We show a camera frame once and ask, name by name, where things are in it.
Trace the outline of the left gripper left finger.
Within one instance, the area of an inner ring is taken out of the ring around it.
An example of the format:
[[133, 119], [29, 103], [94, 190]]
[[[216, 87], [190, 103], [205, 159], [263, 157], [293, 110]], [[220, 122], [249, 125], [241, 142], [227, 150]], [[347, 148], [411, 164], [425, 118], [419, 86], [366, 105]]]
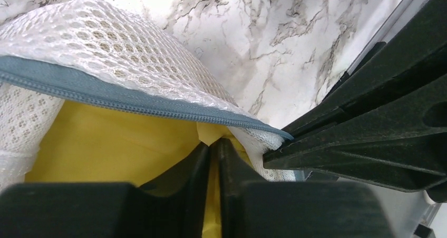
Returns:
[[201, 237], [210, 161], [200, 143], [141, 186], [12, 185], [1, 194], [1, 237]]

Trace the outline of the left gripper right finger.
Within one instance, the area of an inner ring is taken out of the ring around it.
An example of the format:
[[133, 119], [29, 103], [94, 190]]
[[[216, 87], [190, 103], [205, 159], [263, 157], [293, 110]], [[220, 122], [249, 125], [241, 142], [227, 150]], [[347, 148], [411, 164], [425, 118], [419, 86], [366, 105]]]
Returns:
[[223, 237], [393, 237], [374, 193], [351, 182], [270, 182], [231, 141], [213, 144], [219, 160]]

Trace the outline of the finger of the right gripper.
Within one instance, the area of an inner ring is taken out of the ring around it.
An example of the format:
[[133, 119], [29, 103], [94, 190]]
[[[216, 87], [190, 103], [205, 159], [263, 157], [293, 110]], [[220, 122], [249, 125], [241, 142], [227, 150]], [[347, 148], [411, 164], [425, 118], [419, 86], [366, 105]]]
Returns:
[[446, 202], [446, 0], [429, 0], [367, 63], [285, 128], [263, 155], [310, 170]]

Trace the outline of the yellow bra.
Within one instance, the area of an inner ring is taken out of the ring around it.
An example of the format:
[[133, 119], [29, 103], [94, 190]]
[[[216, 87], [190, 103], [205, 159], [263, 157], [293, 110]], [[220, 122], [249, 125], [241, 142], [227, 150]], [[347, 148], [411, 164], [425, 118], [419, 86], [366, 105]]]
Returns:
[[67, 101], [44, 136], [27, 183], [130, 183], [141, 186], [185, 159], [200, 143], [211, 157], [201, 237], [223, 237], [219, 160], [213, 144], [229, 139], [217, 124], [149, 117]]

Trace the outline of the white mesh cylindrical laundry bag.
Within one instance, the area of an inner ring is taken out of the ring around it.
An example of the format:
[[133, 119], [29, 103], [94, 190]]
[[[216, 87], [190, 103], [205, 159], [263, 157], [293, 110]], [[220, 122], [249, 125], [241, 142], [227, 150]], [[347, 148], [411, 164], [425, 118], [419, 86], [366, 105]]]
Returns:
[[175, 38], [104, 0], [72, 0], [1, 25], [1, 189], [26, 181], [67, 101], [223, 125], [263, 178], [295, 179], [262, 162], [291, 136], [238, 107]]

